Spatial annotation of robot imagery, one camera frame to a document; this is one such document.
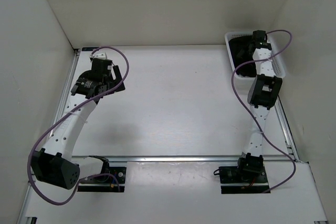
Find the black bracket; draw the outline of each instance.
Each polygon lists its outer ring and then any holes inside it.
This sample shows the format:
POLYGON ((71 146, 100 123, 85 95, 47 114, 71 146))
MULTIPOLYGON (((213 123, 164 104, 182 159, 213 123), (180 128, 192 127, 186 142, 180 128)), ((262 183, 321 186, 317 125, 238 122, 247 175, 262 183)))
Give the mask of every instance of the black bracket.
POLYGON ((219 175, 222 194, 260 194, 269 189, 264 167, 253 178, 242 176, 237 166, 221 166, 214 175, 219 175))
POLYGON ((34 151, 31 159, 31 167, 37 180, 71 189, 75 186, 79 177, 78 165, 62 158, 60 153, 51 155, 41 151, 34 151))
POLYGON ((251 156, 251 153, 246 155, 243 153, 242 157, 238 160, 238 172, 246 180, 253 179, 259 176, 264 169, 264 159, 260 155, 259 157, 251 156))
POLYGON ((78 186, 78 191, 86 192, 101 192, 101 193, 123 193, 125 191, 126 181, 126 167, 109 167, 104 173, 110 173, 114 175, 119 182, 120 192, 118 191, 117 183, 110 176, 91 178, 84 180, 78 186))
POLYGON ((282 79, 276 76, 270 77, 258 74, 248 92, 247 102, 270 109, 274 106, 282 85, 282 79))

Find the white plastic basket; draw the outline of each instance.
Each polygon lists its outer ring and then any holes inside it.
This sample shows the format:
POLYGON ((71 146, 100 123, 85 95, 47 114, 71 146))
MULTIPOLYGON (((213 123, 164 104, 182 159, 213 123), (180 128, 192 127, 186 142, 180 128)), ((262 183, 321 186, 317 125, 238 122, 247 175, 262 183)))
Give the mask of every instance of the white plastic basket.
MULTIPOLYGON (((235 70, 235 65, 233 63, 231 50, 229 48, 229 41, 233 38, 252 35, 253 31, 231 31, 225 34, 225 43, 227 47, 227 52, 229 54, 229 59, 232 67, 232 71, 235 70)), ((277 45, 275 44, 271 35, 268 35, 268 41, 272 45, 272 55, 279 51, 277 45)), ((273 70, 277 77, 284 78, 286 76, 284 65, 282 63, 281 54, 275 56, 272 61, 273 70)), ((241 90, 249 90, 255 78, 243 77, 235 73, 235 87, 241 90)))

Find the cable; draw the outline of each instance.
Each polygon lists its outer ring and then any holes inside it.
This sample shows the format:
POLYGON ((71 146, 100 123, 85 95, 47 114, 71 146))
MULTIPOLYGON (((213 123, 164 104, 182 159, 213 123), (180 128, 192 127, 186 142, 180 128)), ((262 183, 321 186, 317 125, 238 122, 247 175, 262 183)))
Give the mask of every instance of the cable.
POLYGON ((254 178, 252 179, 251 183, 250 183, 248 186, 243 186, 242 189, 246 189, 246 188, 251 187, 251 186, 255 183, 256 179, 257 179, 257 177, 254 177, 254 178))
POLYGON ((104 179, 103 181, 98 180, 98 179, 96 179, 96 181, 98 181, 99 183, 105 183, 109 178, 110 178, 110 176, 106 176, 106 179, 104 179))
POLYGON ((114 187, 114 180, 117 180, 117 179, 113 179, 112 182, 110 183, 110 187, 114 187))
POLYGON ((288 155, 287 153, 283 152, 282 150, 280 150, 278 147, 276 147, 268 138, 267 136, 265 135, 265 133, 263 132, 260 124, 258 123, 257 119, 253 116, 253 113, 252 111, 244 104, 244 102, 242 101, 242 99, 239 97, 238 95, 238 92, 235 88, 235 85, 234 85, 234 77, 235 77, 235 73, 237 72, 237 70, 239 68, 241 68, 242 66, 246 65, 246 64, 250 64, 250 63, 256 63, 256 62, 262 62, 262 61, 267 61, 267 60, 270 60, 272 58, 274 58, 276 55, 279 55, 280 53, 282 53, 283 51, 285 51, 287 49, 287 47, 290 45, 290 43, 292 42, 292 38, 293 38, 293 35, 290 31, 287 31, 287 30, 273 30, 273 31, 269 31, 267 34, 271 34, 271 33, 275 33, 275 32, 278 32, 278 31, 284 31, 286 33, 289 34, 289 41, 287 42, 287 44, 284 46, 284 48, 282 48, 279 52, 277 52, 276 54, 272 55, 271 57, 267 58, 267 59, 264 59, 264 60, 250 60, 250 61, 246 61, 242 64, 240 64, 238 67, 235 68, 235 70, 233 71, 232 75, 231 75, 231 86, 232 86, 232 89, 233 89, 233 92, 235 94, 235 96, 237 97, 238 101, 241 103, 241 105, 246 109, 246 111, 250 114, 250 116, 253 118, 253 120, 255 121, 256 125, 258 126, 262 136, 264 137, 264 139, 266 140, 266 142, 272 146, 274 149, 276 149, 278 152, 280 152, 281 154, 284 154, 284 156, 288 157, 292 163, 293 163, 293 172, 291 173, 291 175, 289 175, 285 180, 283 180, 282 182, 276 184, 275 186, 272 186, 271 188, 263 191, 263 193, 268 193, 269 191, 283 185, 284 183, 286 183, 288 180, 290 180, 291 178, 293 178, 295 172, 296 172, 296 164, 295 164, 295 161, 291 158, 290 155, 288 155))
MULTIPOLYGON (((103 97, 104 95, 107 95, 111 92, 113 92, 114 90, 116 90, 120 85, 122 85, 122 83, 124 82, 124 80, 126 79, 127 75, 128 75, 128 72, 129 72, 129 69, 130 69, 130 65, 129 65, 129 62, 128 62, 128 59, 126 58, 126 56, 117 48, 114 48, 114 47, 109 47, 109 46, 103 46, 103 47, 99 47, 95 50, 92 51, 92 55, 97 52, 98 50, 102 49, 102 48, 109 48, 109 49, 112 49, 116 52, 118 52, 125 60, 126 62, 126 73, 125 75, 123 76, 123 78, 121 79, 121 81, 115 86, 113 87, 112 89, 109 89, 99 95, 96 95, 95 97, 92 97, 84 102, 82 102, 81 104, 77 105, 76 107, 74 107, 69 113, 67 113, 66 115, 64 115, 60 120, 58 120, 53 126, 51 126, 49 129, 46 130, 45 133, 42 134, 42 136, 40 136, 40 138, 36 141, 36 143, 33 145, 30 153, 29 153, 29 156, 28 156, 28 162, 27 162, 27 174, 28 174, 28 179, 29 179, 29 182, 30 182, 30 185, 32 186, 32 188, 34 189, 34 191, 36 192, 36 194, 38 196, 40 196, 43 200, 45 200, 46 202, 50 203, 50 204, 53 204, 53 205, 56 205, 56 206, 62 206, 62 205, 65 205, 66 203, 68 203, 75 195, 75 192, 78 188, 78 185, 80 183, 80 180, 77 182, 75 188, 74 188, 74 191, 72 192, 72 194, 70 195, 70 197, 63 201, 63 202, 56 202, 56 201, 53 201, 51 199, 49 199, 47 196, 45 196, 36 186, 34 180, 33 180, 33 175, 31 174, 31 169, 30 169, 30 166, 32 164, 32 158, 33 158, 33 154, 34 154, 34 150, 37 148, 37 146, 41 143, 41 141, 49 134, 50 131, 52 131, 54 128, 56 128, 59 124, 61 124, 61 122, 63 122, 65 119, 67 119, 69 116, 72 115, 73 112, 75 112, 76 110, 78 110, 79 108, 83 107, 85 104, 89 103, 90 101, 93 101, 95 99, 98 99, 98 98, 101 98, 103 97)), ((88 178, 95 178, 95 177, 100 177, 100 176, 110 176, 110 177, 114 177, 112 174, 109 174, 109 173, 104 173, 104 174, 96 174, 96 175, 92 175, 92 176, 89 176, 88 178)))
POLYGON ((219 169, 214 170, 214 175, 215 175, 215 176, 219 175, 219 169))

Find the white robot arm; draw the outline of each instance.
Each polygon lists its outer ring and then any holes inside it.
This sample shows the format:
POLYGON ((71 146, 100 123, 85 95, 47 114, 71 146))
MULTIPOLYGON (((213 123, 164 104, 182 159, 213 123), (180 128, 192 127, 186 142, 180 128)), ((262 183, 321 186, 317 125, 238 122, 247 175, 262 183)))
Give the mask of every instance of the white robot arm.
MULTIPOLYGON (((271 45, 265 39, 266 33, 255 31, 253 35, 254 60, 266 60, 271 57, 271 45)), ((256 63, 257 76, 248 94, 250 111, 261 126, 262 132, 256 122, 251 119, 250 134, 247 138, 243 153, 238 161, 239 173, 244 177, 260 175, 263 165, 263 141, 269 110, 275 105, 282 85, 282 79, 276 77, 272 62, 269 60, 256 63)))
MULTIPOLYGON (((119 67, 114 66, 111 60, 91 58, 91 61, 91 70, 81 74, 71 89, 71 96, 64 115, 85 100, 110 90, 121 82, 122 77, 119 67), (114 71, 115 79, 112 77, 111 69, 114 71)), ((120 85, 114 92, 123 90, 125 90, 124 84, 120 85)), ((98 102, 99 99, 92 100, 80 109, 71 112, 72 115, 54 130, 41 150, 34 151, 31 167, 39 181, 71 189, 79 179, 108 172, 109 162, 106 158, 100 156, 89 156, 76 164, 71 162, 76 140, 86 119, 96 108, 98 102)))

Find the purple cable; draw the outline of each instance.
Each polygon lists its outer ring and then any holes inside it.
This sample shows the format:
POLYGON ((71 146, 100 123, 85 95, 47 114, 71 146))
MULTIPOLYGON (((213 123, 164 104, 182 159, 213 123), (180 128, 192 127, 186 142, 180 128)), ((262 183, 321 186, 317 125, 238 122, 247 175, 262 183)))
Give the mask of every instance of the purple cable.
POLYGON ((294 174, 295 174, 295 172, 296 172, 296 164, 295 164, 295 161, 291 158, 291 156, 289 156, 287 153, 283 152, 283 151, 280 150, 278 147, 276 147, 276 146, 275 146, 275 145, 274 145, 274 144, 267 138, 267 136, 264 134, 264 132, 263 132, 263 130, 262 130, 260 124, 258 123, 257 119, 253 116, 252 111, 251 111, 251 110, 244 104, 244 102, 242 101, 242 99, 239 97, 239 95, 238 95, 238 93, 237 93, 237 90, 236 90, 236 88, 235 88, 235 85, 234 85, 234 76, 235 76, 235 73, 237 72, 237 70, 238 70, 239 68, 241 68, 242 66, 244 66, 244 65, 246 65, 246 64, 250 64, 250 63, 256 63, 256 62, 262 62, 262 61, 270 60, 270 59, 274 58, 276 55, 279 55, 280 53, 282 53, 283 51, 285 51, 285 50, 287 49, 287 47, 289 46, 289 44, 292 42, 292 38, 293 38, 292 33, 291 33, 290 31, 287 31, 287 30, 273 30, 273 31, 269 31, 267 34, 275 33, 275 32, 277 32, 277 31, 284 31, 284 32, 286 32, 286 33, 289 34, 289 41, 288 41, 288 43, 285 45, 284 48, 282 48, 279 52, 277 52, 277 53, 274 54, 273 56, 269 57, 268 59, 265 59, 265 60, 250 60, 250 61, 247 61, 247 62, 244 62, 244 63, 240 64, 238 67, 236 67, 236 69, 233 71, 232 76, 231 76, 231 85, 232 85, 233 92, 235 93, 235 95, 236 95, 238 101, 242 104, 242 106, 247 110, 247 112, 252 116, 253 120, 256 122, 256 124, 257 124, 257 126, 258 126, 258 128, 259 128, 259 130, 260 130, 260 132, 261 132, 261 134, 262 134, 262 136, 263 136, 264 139, 266 140, 266 142, 267 142, 270 146, 272 146, 274 149, 276 149, 278 152, 280 152, 280 153, 284 154, 284 156, 288 157, 288 158, 292 161, 292 163, 293 163, 293 167, 294 167, 294 168, 293 168, 293 172, 291 173, 291 175, 289 175, 289 177, 286 178, 285 180, 283 180, 282 182, 280 182, 280 183, 276 184, 275 186, 272 186, 271 188, 269 188, 269 189, 263 191, 263 193, 268 193, 269 191, 271 191, 271 190, 273 190, 273 189, 275 189, 275 188, 277 188, 277 187, 283 185, 283 184, 286 183, 288 180, 290 180, 291 178, 293 178, 293 176, 294 176, 294 174))
MULTIPOLYGON (((49 199, 47 196, 45 196, 36 186, 34 180, 33 180, 33 175, 31 174, 31 170, 30 170, 30 166, 32 164, 32 158, 33 158, 33 153, 34 153, 34 150, 37 148, 37 146, 41 143, 41 141, 54 129, 56 128, 61 122, 63 122, 66 118, 68 118, 69 116, 72 115, 73 112, 75 112, 76 110, 78 110, 79 108, 83 107, 85 104, 87 104, 88 102, 92 101, 92 100, 95 100, 95 99, 98 99, 98 98, 101 98, 103 97, 104 95, 107 95, 111 92, 113 92, 114 90, 116 90, 120 85, 122 85, 122 83, 124 82, 124 80, 126 79, 127 75, 128 75, 128 72, 130 70, 130 65, 129 65, 129 62, 126 58, 126 56, 120 51, 118 50, 117 48, 114 48, 114 47, 109 47, 109 46, 103 46, 103 47, 99 47, 95 50, 92 51, 92 55, 97 52, 98 50, 102 49, 102 48, 109 48, 109 49, 112 49, 116 52, 118 52, 125 60, 126 62, 126 73, 124 75, 124 77, 121 79, 121 81, 112 89, 109 89, 99 95, 96 95, 95 97, 92 97, 84 102, 82 102, 81 104, 77 105, 76 107, 74 107, 69 113, 67 113, 65 116, 63 116, 60 120, 58 120, 53 126, 51 126, 49 129, 47 129, 47 131, 45 133, 42 134, 42 136, 36 141, 36 143, 33 145, 30 153, 29 153, 29 156, 28 156, 28 162, 27 162, 27 174, 28 174, 28 179, 29 179, 29 182, 30 182, 30 185, 32 186, 32 188, 34 189, 34 191, 36 192, 36 194, 38 196, 40 196, 42 199, 44 199, 46 202, 50 203, 50 204, 53 204, 53 205, 56 205, 56 206, 62 206, 62 205, 65 205, 66 203, 68 203, 69 201, 71 201, 71 199, 74 197, 75 195, 75 192, 78 188, 78 185, 80 183, 81 180, 79 180, 72 192, 72 194, 70 195, 70 197, 63 201, 63 202, 56 202, 56 201, 53 201, 51 199, 49 199)), ((116 181, 117 179, 112 175, 112 174, 109 174, 109 173, 104 173, 104 174, 96 174, 96 175, 92 175, 92 176, 89 176, 88 178, 95 178, 95 177, 100 177, 100 176, 110 176, 112 178, 114 178, 116 181)), ((120 186, 119 186, 119 182, 117 181, 117 185, 118 185, 118 190, 120 191, 120 186)))

